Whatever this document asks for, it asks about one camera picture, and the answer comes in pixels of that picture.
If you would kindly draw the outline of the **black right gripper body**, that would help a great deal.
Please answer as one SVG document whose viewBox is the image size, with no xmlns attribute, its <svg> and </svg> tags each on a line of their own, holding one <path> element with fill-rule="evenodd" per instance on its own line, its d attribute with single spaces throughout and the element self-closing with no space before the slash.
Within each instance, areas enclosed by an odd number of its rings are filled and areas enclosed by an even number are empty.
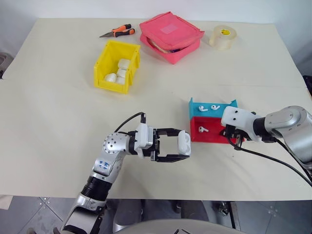
<svg viewBox="0 0 312 234">
<path fill-rule="evenodd" d="M 220 135 L 225 137 L 233 147 L 241 147 L 242 143 L 248 139 L 246 132 L 228 124 L 220 132 Z"/>
</svg>

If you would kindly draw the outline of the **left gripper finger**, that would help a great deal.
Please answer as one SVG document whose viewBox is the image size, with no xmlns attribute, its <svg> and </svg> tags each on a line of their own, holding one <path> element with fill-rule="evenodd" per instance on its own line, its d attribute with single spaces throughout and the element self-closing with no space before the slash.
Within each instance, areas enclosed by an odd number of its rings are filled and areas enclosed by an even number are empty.
<svg viewBox="0 0 312 234">
<path fill-rule="evenodd" d="M 188 155 L 181 155 L 181 154 L 178 154 L 178 155 L 166 155 L 166 156 L 157 156 L 157 159 L 156 161 L 157 162 L 168 162 L 168 163 L 171 163 L 171 162 L 177 162 L 177 161 L 180 161 L 180 160 L 184 160 L 184 159 L 188 159 L 190 156 Z"/>
<path fill-rule="evenodd" d="M 158 136 L 177 137 L 180 132 L 181 132 L 181 130 L 175 129 L 175 128 L 157 129 L 157 135 Z"/>
</svg>

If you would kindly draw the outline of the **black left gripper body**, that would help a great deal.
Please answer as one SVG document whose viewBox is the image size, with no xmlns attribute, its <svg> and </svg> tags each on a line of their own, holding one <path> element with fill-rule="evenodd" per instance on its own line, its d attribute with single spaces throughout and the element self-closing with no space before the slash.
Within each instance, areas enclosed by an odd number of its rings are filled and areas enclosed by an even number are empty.
<svg viewBox="0 0 312 234">
<path fill-rule="evenodd" d="M 153 144 L 150 147 L 150 159 L 151 161 L 158 161 L 158 155 L 160 152 L 160 141 L 157 129 L 153 129 Z"/>
</svg>

